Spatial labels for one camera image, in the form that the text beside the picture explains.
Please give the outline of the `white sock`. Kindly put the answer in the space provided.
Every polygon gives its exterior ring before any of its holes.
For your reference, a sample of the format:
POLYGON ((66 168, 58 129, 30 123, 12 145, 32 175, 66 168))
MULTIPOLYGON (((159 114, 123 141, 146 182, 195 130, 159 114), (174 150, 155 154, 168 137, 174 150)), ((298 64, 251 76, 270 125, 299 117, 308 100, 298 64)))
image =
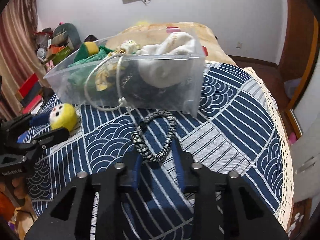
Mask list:
POLYGON ((186 32, 171 33, 161 44, 143 46, 136 52, 146 56, 138 60, 138 71, 148 85, 167 88, 184 81, 191 64, 180 59, 195 52, 195 38, 186 32))

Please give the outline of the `green cardboard box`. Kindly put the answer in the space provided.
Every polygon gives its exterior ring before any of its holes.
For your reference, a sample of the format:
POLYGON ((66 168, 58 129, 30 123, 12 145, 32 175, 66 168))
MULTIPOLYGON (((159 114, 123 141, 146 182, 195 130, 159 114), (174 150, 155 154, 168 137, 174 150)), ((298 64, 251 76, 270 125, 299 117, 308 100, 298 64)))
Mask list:
POLYGON ((52 61, 54 65, 57 65, 72 52, 73 50, 69 46, 51 47, 46 53, 46 59, 52 61))

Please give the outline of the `navy white patterned tablecloth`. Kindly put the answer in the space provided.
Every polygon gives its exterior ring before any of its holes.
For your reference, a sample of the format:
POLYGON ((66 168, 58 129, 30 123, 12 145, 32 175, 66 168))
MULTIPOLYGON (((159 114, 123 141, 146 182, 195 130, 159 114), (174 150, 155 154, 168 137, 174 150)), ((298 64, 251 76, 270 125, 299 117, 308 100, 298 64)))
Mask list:
MULTIPOLYGON (((37 215, 80 171, 103 172, 132 148, 131 133, 146 109, 100 112, 78 106, 73 136, 44 151, 28 180, 37 215)), ((276 104, 250 69, 207 63, 197 116, 175 112, 182 148, 212 171, 237 171, 283 227, 290 220, 292 165, 276 104)), ((189 239, 194 195, 178 188, 174 162, 144 164, 137 191, 124 196, 126 239, 189 239)))

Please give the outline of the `striped red beige curtain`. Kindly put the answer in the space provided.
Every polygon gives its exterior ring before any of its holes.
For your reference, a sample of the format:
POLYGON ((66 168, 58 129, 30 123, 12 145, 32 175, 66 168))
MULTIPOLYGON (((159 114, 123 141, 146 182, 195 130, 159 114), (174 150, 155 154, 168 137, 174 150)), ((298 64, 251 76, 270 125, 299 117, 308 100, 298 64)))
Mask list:
POLYGON ((36 0, 9 0, 1 12, 1 117, 7 120, 20 114, 22 105, 16 93, 31 75, 49 86, 35 53, 36 32, 36 0))

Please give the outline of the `brown wooden door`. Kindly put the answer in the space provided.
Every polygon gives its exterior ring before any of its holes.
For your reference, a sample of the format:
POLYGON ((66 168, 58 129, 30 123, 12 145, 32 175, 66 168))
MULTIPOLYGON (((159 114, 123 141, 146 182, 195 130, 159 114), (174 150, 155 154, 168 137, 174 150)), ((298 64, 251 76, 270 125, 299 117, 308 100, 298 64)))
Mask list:
POLYGON ((279 71, 283 81, 300 78, 285 111, 294 109, 313 75, 319 51, 319 22, 307 0, 287 0, 287 27, 279 71))

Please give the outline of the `white wardrobe with hearts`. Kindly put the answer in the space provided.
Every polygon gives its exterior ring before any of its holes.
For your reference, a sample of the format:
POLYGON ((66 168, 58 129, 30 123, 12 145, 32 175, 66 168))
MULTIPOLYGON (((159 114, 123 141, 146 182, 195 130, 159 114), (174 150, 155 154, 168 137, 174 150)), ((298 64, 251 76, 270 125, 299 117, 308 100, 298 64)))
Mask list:
POLYGON ((297 141, 291 145, 293 213, 290 239, 302 239, 319 217, 319 26, 314 24, 306 69, 286 110, 297 141))

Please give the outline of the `dark purple garment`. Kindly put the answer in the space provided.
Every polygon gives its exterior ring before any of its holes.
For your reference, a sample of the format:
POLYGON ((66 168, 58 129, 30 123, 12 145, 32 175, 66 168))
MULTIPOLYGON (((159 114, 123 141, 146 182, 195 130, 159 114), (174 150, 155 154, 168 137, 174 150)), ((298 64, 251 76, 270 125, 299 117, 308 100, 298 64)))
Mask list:
POLYGON ((84 42, 94 42, 97 41, 98 39, 94 35, 88 35, 85 39, 84 42))

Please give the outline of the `yellow green sponge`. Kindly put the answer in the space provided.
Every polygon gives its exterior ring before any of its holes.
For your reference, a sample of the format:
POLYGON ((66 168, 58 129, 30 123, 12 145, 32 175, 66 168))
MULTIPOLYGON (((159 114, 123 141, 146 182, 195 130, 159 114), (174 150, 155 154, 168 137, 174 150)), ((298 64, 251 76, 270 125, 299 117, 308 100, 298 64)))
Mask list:
POLYGON ((95 42, 84 42, 81 44, 75 58, 74 63, 84 60, 90 56, 99 53, 99 47, 95 42))

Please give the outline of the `floral patterned cloth pouch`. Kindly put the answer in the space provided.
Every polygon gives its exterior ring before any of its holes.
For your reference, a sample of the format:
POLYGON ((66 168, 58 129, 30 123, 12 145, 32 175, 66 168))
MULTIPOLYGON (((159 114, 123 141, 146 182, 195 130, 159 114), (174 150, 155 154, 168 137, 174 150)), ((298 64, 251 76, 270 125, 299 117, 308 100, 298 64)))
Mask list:
MULTIPOLYGON (((117 54, 135 54, 141 48, 140 44, 138 44, 134 40, 126 40, 121 45, 119 45, 114 53, 109 54, 105 58, 117 54)), ((98 70, 95 72, 95 87, 97 91, 101 92, 103 90, 107 90, 115 85, 115 78, 117 71, 124 70, 125 67, 119 67, 119 61, 121 57, 115 58, 114 62, 108 61, 101 65, 98 70)))

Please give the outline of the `grey green plush toy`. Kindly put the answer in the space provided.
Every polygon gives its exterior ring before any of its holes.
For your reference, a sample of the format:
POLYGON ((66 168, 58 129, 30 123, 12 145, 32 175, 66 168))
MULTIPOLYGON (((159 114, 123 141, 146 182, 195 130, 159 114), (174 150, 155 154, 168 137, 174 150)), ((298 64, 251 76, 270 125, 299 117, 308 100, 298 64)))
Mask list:
POLYGON ((53 31, 52 46, 69 46, 71 50, 79 49, 81 40, 77 28, 71 23, 63 23, 53 31))

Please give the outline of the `yellow plush doll head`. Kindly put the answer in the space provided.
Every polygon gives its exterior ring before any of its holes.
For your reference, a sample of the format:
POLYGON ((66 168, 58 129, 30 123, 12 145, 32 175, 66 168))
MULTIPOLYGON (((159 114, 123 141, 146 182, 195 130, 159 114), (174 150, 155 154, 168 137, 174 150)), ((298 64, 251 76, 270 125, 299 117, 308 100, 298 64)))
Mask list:
POLYGON ((71 132, 78 122, 78 116, 73 105, 62 103, 55 106, 50 115, 49 123, 52 130, 66 128, 71 132))

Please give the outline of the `red box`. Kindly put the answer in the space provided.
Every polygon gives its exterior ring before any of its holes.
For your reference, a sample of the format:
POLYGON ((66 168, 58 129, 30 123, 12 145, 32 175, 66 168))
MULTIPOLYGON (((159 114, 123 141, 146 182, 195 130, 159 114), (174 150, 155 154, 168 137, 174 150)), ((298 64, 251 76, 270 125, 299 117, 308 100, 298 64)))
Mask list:
POLYGON ((37 77, 36 73, 29 76, 28 79, 21 85, 21 87, 15 94, 17 100, 21 101, 22 99, 24 99, 38 80, 39 78, 37 77))

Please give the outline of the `colourful fleece blanket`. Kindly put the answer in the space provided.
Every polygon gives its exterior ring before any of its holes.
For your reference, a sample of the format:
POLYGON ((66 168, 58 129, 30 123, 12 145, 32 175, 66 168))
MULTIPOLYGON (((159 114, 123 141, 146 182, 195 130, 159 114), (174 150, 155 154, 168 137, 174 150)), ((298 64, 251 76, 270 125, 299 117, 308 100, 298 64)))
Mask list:
POLYGON ((236 63, 229 57, 218 44, 213 31, 200 23, 178 22, 142 24, 125 29, 121 33, 106 38, 103 45, 112 50, 117 49, 126 40, 133 40, 141 47, 150 44, 162 43, 172 32, 186 32, 197 38, 201 46, 206 47, 208 55, 202 59, 195 60, 198 66, 206 61, 226 63, 236 66, 236 63))

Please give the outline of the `clear plastic storage box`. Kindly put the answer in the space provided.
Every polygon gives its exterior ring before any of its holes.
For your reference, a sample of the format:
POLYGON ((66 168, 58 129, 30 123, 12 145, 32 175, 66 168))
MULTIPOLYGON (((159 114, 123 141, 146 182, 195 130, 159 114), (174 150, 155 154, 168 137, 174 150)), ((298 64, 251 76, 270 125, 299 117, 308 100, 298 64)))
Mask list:
MULTIPOLYGON (((103 42, 105 40, 106 38, 103 38, 95 43, 98 47, 104 46, 103 42)), ((76 53, 72 53, 62 60, 45 75, 45 79, 62 102, 91 105, 85 98, 84 85, 78 88, 68 82, 69 76, 78 68, 78 66, 67 68, 73 63, 75 56, 76 53)), ((200 60, 204 57, 203 49, 197 38, 195 38, 195 52, 189 56, 179 57, 186 63, 191 64, 188 77, 174 86, 156 88, 144 82, 138 71, 138 60, 146 58, 146 56, 126 54, 121 63, 121 66, 125 67, 125 69, 120 71, 121 92, 127 100, 125 107, 179 111, 195 116, 200 105, 204 76, 204 64, 198 66, 195 60, 200 60)), ((94 69, 100 62, 91 62, 86 66, 94 69)), ((114 86, 101 92, 97 91, 95 73, 88 82, 88 92, 98 106, 111 108, 118 105, 118 96, 114 86)))

